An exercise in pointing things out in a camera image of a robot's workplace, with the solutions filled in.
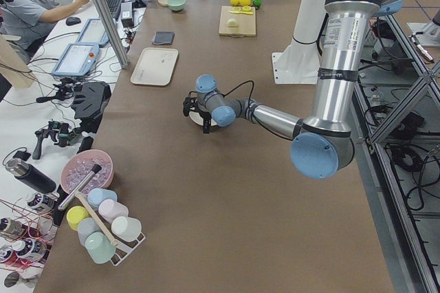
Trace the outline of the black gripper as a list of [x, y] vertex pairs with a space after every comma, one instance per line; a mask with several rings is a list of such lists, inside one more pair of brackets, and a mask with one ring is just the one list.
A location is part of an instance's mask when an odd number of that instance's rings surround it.
[[197, 113], [201, 118], [201, 123], [203, 125], [202, 127], [203, 133], [209, 134], [210, 125], [215, 124], [214, 119], [212, 118], [210, 112], [206, 109], [206, 107], [202, 105], [200, 102], [197, 103]]

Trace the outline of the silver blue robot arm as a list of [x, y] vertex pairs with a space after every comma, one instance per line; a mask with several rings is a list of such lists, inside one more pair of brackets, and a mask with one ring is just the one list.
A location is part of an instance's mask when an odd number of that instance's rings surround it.
[[197, 95], [184, 101], [184, 115], [203, 118], [203, 131], [211, 122], [226, 127], [237, 118], [259, 124], [291, 140], [290, 156], [305, 176], [323, 179], [350, 164], [354, 156], [351, 128], [346, 116], [358, 79], [364, 35], [372, 17], [398, 11], [403, 0], [325, 0], [329, 15], [318, 69], [311, 115], [298, 118], [262, 105], [251, 97], [228, 99], [214, 76], [204, 74], [195, 83]]

